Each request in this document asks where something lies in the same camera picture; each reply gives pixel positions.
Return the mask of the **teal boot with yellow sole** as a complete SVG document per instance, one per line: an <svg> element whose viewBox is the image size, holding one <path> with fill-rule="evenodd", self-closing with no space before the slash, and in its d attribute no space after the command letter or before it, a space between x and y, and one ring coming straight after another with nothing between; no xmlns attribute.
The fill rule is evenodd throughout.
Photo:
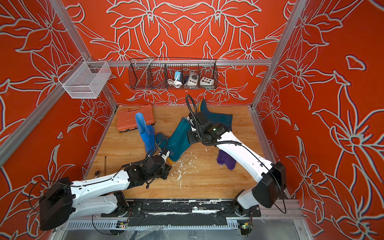
<svg viewBox="0 0 384 240"><path fill-rule="evenodd" d="M181 155L191 146L188 140L188 132L191 130L188 119L183 117L166 146L166 150L170 152L167 157L168 162L177 162Z"/></svg>

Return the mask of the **purple cloth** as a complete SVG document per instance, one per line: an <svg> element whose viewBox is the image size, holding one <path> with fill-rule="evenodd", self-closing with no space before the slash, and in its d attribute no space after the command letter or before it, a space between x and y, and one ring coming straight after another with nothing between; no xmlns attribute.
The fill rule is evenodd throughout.
<svg viewBox="0 0 384 240"><path fill-rule="evenodd" d="M227 154L225 151L219 150L217 163L219 165L226 165L227 168L230 171L232 171L236 167L237 161L233 157L231 157L229 154Z"/></svg>

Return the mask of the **bright blue rubber boot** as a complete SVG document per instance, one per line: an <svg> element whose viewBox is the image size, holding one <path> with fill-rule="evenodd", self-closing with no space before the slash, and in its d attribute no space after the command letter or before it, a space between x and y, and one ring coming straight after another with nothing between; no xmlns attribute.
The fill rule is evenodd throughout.
<svg viewBox="0 0 384 240"><path fill-rule="evenodd" d="M136 124L140 133L140 136L144 142L146 153L153 151L155 145L155 129L152 125L147 125L144 115L137 113L135 115Z"/></svg>

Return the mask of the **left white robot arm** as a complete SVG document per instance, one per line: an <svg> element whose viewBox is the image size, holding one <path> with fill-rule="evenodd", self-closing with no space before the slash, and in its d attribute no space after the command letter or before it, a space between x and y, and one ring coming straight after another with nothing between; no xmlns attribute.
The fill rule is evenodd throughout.
<svg viewBox="0 0 384 240"><path fill-rule="evenodd" d="M114 174L84 181L55 181L39 200L40 230L53 230L69 219L90 215L123 217L132 209L124 191L166 180L172 167L160 155L121 166Z"/></svg>

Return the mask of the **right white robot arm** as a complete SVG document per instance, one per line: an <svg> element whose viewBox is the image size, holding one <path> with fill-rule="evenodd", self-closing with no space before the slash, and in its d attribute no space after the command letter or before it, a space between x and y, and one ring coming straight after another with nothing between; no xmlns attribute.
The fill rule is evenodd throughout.
<svg viewBox="0 0 384 240"><path fill-rule="evenodd" d="M272 163L261 157L242 143L232 131L222 123L212 124L204 113L189 113L188 121L192 130L188 132L191 143L200 142L205 146L215 146L240 164L256 185L241 191L235 197L240 210L248 210L261 205L271 208L286 188L286 168L281 163Z"/></svg>

